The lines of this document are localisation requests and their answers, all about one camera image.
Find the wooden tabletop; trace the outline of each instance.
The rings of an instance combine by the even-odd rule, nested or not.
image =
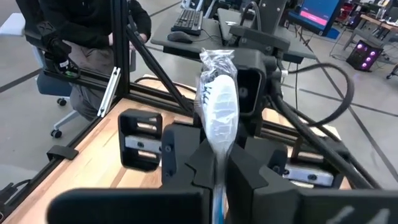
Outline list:
[[[143,80],[143,85],[165,90],[161,82]],[[194,94],[180,88],[183,95],[193,98]],[[159,110],[126,99],[121,100],[109,114],[77,146],[80,153],[73,161],[64,160],[54,171],[17,207],[4,221],[7,224],[44,224],[46,209],[53,198],[62,192],[82,187],[116,188],[148,187],[161,185],[161,170],[145,174],[125,169],[120,163],[118,116],[129,108],[157,111],[162,113],[164,125],[174,120],[190,122],[192,119],[167,111]],[[290,126],[281,115],[273,110],[264,110],[263,118],[275,123]],[[337,134],[336,129],[328,129]],[[341,187],[349,189],[345,180]]]
[[[361,15],[361,18],[362,18],[362,19],[366,19],[367,21],[369,21],[369,22],[371,22],[371,23],[373,23],[373,24],[377,24],[378,26],[381,25],[381,27],[386,28],[386,29],[388,29],[388,30],[391,30],[391,31],[393,31],[393,32],[398,32],[398,27],[397,27],[397,26],[389,25],[389,24],[387,24],[387,23],[385,23],[385,22],[381,22],[380,20],[375,19],[375,18],[372,18],[372,17],[367,16],[367,15],[365,15],[365,14],[362,14],[362,15]]]

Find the keyboard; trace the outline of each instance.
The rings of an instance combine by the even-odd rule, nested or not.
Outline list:
[[[203,12],[183,9],[171,30],[182,31],[186,34],[199,36],[202,22]]]

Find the wrapped object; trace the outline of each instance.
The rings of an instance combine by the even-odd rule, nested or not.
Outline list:
[[[226,161],[238,131],[239,101],[233,50],[204,50],[195,111],[216,155],[213,224],[223,222]]]

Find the monitor screen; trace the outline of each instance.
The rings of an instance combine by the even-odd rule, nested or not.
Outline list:
[[[298,12],[289,13],[289,20],[318,35],[326,35],[342,3],[342,0],[304,0]]]

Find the computer mouse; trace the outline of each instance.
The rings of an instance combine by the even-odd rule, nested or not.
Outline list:
[[[174,31],[169,33],[167,35],[167,40],[172,42],[184,43],[184,44],[192,44],[193,42],[192,38],[188,34],[182,31]]]

